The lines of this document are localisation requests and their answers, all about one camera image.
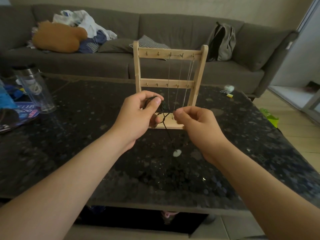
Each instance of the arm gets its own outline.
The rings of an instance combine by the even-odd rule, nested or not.
[[[140,110],[144,100],[155,95]],[[63,239],[106,173],[154,122],[150,118],[161,100],[162,96],[147,91],[126,98],[107,133],[0,208],[0,239]]]
[[[320,239],[320,209],[232,145],[210,110],[184,107],[174,116],[205,159],[228,179],[269,239]]]

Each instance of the clothing pile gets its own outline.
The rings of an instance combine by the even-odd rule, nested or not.
[[[80,41],[77,52],[79,53],[95,53],[98,48],[106,41],[117,39],[117,35],[100,25],[96,24],[94,19],[84,10],[69,11],[63,10],[61,15],[55,14],[52,23],[60,23],[70,27],[80,27],[86,30],[87,39]],[[38,31],[36,27],[32,28],[32,37]],[[36,48],[37,46],[31,40],[27,41],[27,47]]]

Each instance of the hand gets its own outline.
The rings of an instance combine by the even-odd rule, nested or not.
[[[154,96],[157,97],[142,110],[147,98]],[[161,95],[150,91],[138,92],[124,100],[112,130],[123,136],[125,151],[131,149],[135,141],[146,133],[148,126],[155,127],[161,123],[161,119],[154,113],[163,100]]]
[[[228,142],[222,133],[214,114],[209,109],[188,106],[173,112],[178,124],[183,124],[190,140],[205,156],[212,156],[212,151],[219,148],[222,143]]]

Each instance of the gray sofa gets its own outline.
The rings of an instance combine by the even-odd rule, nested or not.
[[[86,10],[102,27],[118,38],[137,40],[146,35],[173,49],[200,49],[207,42],[217,21],[231,24],[237,44],[233,58],[226,62],[207,62],[202,83],[234,85],[249,97],[259,97],[277,72],[298,33],[277,30],[238,20],[175,14],[137,14],[89,7],[39,4],[0,7],[1,73],[10,76],[11,63],[34,62],[44,73],[134,79],[134,60],[130,53],[62,54],[44,53],[25,47],[31,28],[39,21],[52,20],[61,10]],[[179,60],[141,59],[141,77],[177,79]],[[189,65],[184,64],[181,79],[187,78]]]

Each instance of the gray backpack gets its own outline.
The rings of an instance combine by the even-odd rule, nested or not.
[[[236,46],[236,35],[229,24],[219,24],[212,30],[207,41],[209,46],[207,61],[227,61],[232,57],[232,52]]]

